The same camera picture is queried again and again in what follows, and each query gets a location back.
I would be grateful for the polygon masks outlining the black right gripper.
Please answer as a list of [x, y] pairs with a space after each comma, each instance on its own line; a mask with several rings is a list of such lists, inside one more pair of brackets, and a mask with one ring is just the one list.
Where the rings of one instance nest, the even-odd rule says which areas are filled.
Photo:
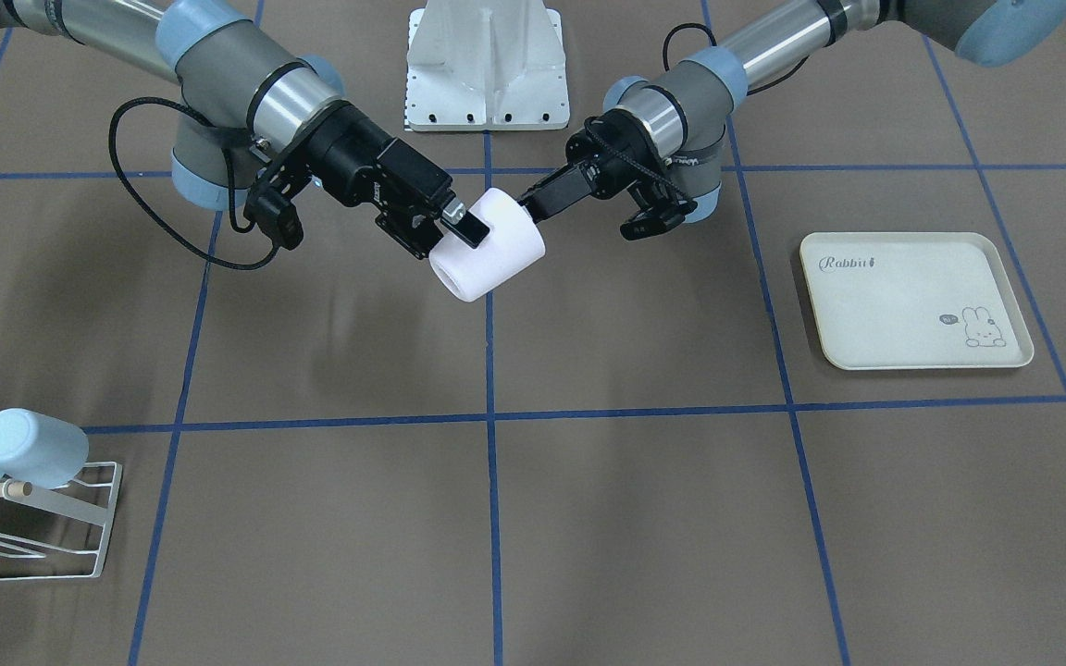
[[443, 240], [436, 220], [471, 249], [490, 234], [453, 193], [450, 174], [348, 101], [335, 101], [302, 148], [326, 193], [348, 207], [376, 206], [378, 228], [416, 260]]

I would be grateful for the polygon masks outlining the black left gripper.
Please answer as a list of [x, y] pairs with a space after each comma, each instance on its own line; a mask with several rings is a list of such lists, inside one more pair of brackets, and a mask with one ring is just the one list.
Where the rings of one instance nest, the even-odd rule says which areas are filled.
[[637, 214], [621, 224], [627, 241], [663, 235], [697, 210], [695, 199], [663, 182], [663, 166], [646, 127], [627, 111], [585, 119], [566, 143], [567, 165], [524, 190], [517, 204], [538, 224], [595, 197], [605, 201], [629, 189]]

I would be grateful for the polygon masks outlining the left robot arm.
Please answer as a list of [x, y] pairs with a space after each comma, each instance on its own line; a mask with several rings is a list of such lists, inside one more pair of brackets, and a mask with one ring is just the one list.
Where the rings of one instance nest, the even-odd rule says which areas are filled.
[[847, 33], [899, 21], [992, 68], [1027, 54], [1065, 18], [1066, 1], [787, 1], [655, 80], [617, 81], [603, 113], [568, 139], [565, 165], [519, 204], [539, 223], [585, 198], [627, 192], [637, 211], [621, 235], [661, 235], [718, 204], [729, 115]]

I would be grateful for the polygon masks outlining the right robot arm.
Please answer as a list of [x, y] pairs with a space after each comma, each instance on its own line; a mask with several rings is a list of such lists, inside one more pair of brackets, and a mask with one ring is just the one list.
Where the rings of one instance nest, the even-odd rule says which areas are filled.
[[127, 184], [124, 114], [177, 111], [175, 189], [228, 214], [240, 233], [262, 232], [272, 253], [301, 243], [293, 198], [313, 181], [343, 206], [376, 207], [381, 230], [419, 260], [445, 232], [473, 249], [490, 234], [445, 169], [348, 101], [330, 63], [291, 54], [225, 1], [0, 1], [5, 27], [81, 43], [177, 84], [177, 100], [140, 97], [114, 111], [107, 151], [116, 177]]

